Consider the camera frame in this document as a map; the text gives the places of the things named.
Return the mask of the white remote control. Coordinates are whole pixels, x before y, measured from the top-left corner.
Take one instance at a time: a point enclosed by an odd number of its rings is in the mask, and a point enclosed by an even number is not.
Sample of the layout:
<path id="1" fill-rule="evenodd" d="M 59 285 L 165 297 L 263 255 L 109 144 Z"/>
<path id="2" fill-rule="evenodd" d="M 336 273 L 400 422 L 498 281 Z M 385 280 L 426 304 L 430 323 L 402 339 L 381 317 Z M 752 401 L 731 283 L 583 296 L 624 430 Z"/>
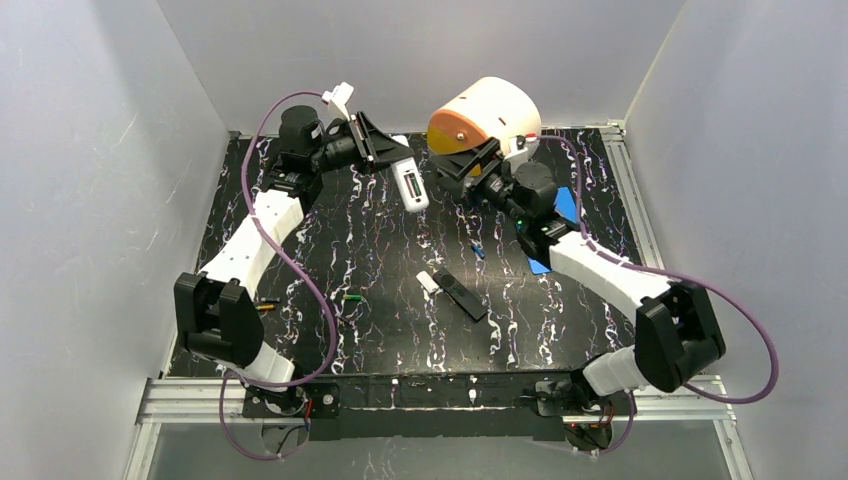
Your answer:
<path id="1" fill-rule="evenodd" d="M 391 171 L 405 210 L 409 213 L 423 212 L 429 206 L 429 197 L 414 156 L 394 162 Z"/>

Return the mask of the white battery cover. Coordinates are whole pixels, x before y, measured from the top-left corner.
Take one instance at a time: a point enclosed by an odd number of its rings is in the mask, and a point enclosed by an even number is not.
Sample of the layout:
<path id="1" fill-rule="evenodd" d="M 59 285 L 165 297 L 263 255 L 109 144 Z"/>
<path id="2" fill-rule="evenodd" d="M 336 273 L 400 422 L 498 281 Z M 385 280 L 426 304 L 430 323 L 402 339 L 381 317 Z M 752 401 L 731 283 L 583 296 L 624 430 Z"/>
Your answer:
<path id="1" fill-rule="evenodd" d="M 421 271 L 417 273 L 415 278 L 421 285 L 422 290 L 425 291 L 428 295 L 435 294 L 440 290 L 439 284 L 426 271 Z"/>

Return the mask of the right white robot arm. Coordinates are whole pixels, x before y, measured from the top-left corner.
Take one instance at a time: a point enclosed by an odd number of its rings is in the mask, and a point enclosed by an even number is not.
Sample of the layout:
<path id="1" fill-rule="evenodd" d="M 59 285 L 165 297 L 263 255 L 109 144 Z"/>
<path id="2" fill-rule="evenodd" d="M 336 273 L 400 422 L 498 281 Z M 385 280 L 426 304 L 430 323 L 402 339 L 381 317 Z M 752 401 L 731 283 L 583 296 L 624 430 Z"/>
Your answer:
<path id="1" fill-rule="evenodd" d="M 555 209 L 559 185 L 544 164 L 528 159 L 526 141 L 503 154 L 498 139 L 429 160 L 454 199 L 484 200 L 516 225 L 522 251 L 590 289 L 635 328 L 632 346 L 602 354 L 571 372 L 584 400 L 647 386 L 671 393 L 726 352 L 706 289 L 647 272 L 591 244 L 578 223 Z"/>

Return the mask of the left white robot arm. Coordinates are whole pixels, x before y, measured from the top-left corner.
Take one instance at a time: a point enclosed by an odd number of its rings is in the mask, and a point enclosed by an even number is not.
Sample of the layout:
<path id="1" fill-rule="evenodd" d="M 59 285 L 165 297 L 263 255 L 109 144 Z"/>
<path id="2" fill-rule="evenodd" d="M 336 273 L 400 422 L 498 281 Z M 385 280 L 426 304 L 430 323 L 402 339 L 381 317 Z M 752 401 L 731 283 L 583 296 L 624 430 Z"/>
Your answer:
<path id="1" fill-rule="evenodd" d="M 262 389 L 300 385 L 294 363 L 265 340 L 254 306 L 257 287 L 274 258 L 283 260 L 312 291 L 337 340 L 326 298 L 282 249 L 323 188 L 323 175 L 352 167 L 377 173 L 413 157 L 406 140 L 378 129 L 359 112 L 323 124 L 316 110 L 295 105 L 281 114 L 279 149 L 257 194 L 246 190 L 248 214 L 221 250 L 198 272 L 174 285 L 178 342 Z"/>

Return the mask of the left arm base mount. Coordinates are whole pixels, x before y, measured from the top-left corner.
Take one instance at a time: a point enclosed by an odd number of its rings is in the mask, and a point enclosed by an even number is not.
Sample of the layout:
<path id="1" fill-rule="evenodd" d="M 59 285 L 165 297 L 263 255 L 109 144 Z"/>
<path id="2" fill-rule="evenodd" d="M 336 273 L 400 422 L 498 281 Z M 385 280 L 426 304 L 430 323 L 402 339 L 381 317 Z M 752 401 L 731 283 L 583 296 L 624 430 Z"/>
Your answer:
<path id="1" fill-rule="evenodd" d="M 340 388 L 333 382 L 314 382 L 270 392 L 246 388 L 241 415 L 261 424 L 268 454 L 282 459 L 304 446 L 324 420 L 340 412 Z"/>

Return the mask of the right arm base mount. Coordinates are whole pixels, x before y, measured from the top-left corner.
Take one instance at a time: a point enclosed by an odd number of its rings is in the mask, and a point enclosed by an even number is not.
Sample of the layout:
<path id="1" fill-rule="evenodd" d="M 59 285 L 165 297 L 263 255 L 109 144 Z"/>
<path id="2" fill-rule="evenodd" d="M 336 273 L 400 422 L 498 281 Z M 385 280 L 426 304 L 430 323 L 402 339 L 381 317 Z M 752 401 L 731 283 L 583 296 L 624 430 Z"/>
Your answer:
<path id="1" fill-rule="evenodd" d="M 571 380 L 536 382 L 522 391 L 519 402 L 539 417 L 560 418 L 571 449 L 594 458 L 627 440 L 638 413 L 631 391 L 597 396 Z"/>

